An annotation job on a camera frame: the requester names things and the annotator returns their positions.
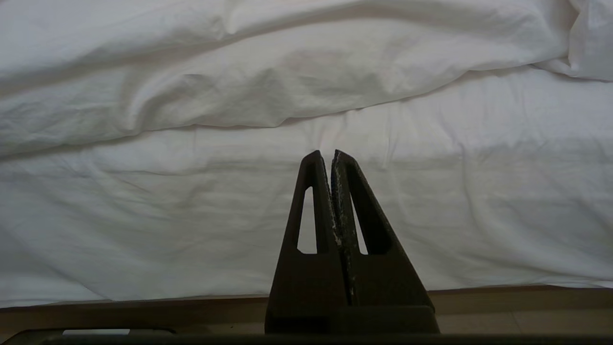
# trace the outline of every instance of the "wooden floor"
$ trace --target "wooden floor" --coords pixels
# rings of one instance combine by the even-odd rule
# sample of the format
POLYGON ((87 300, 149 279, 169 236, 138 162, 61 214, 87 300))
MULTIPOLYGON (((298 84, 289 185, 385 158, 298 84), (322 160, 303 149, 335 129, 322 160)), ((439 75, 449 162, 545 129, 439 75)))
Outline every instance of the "wooden floor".
MULTIPOLYGON (((431 292, 443 333, 613 335, 613 290, 555 287, 431 292)), ((171 328, 263 333, 267 299, 217 298, 0 309, 0 341, 27 329, 171 328)))

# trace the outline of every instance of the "white fabric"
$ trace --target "white fabric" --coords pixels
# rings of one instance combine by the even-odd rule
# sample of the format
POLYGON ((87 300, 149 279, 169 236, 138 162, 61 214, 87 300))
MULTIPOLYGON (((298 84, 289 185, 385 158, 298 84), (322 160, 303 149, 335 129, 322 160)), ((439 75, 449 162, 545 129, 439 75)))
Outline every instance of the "white fabric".
POLYGON ((611 83, 521 67, 277 128, 5 157, 0 306, 267 293, 300 159, 336 148, 426 288, 613 287, 611 109, 611 83))
POLYGON ((277 126, 564 57, 557 0, 0 2, 0 155, 277 126))
POLYGON ((572 0, 579 12, 567 58, 539 64, 571 77, 613 80, 613 1, 572 0))

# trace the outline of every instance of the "bed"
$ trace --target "bed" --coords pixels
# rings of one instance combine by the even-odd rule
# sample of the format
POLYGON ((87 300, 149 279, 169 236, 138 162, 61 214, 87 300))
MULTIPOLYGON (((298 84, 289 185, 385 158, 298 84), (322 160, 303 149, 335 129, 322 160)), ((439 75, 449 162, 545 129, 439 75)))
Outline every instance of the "bed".
POLYGON ((335 149, 429 290, 613 287, 611 8, 5 1, 0 307, 266 294, 335 149))

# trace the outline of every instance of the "white bedsheet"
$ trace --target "white bedsheet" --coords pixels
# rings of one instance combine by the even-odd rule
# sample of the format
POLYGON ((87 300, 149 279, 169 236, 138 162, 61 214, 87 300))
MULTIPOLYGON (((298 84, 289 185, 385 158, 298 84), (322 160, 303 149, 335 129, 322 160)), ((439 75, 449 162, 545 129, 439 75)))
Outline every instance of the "white bedsheet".
POLYGON ((558 0, 0 2, 0 156, 277 126, 563 58, 558 0))
POLYGON ((5 157, 0 306, 267 293, 316 149, 358 160, 428 289, 613 287, 611 109, 611 83, 524 66, 277 128, 5 157))

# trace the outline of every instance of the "mattress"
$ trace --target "mattress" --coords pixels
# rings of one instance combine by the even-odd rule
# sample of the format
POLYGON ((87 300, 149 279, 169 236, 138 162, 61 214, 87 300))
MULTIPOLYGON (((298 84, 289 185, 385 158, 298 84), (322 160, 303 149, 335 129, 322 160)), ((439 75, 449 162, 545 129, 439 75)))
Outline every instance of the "mattress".
POLYGON ((9 155, 0 306, 265 294, 300 159, 335 149, 357 159, 429 290, 613 287, 611 109, 613 84, 521 66, 274 128, 9 155))

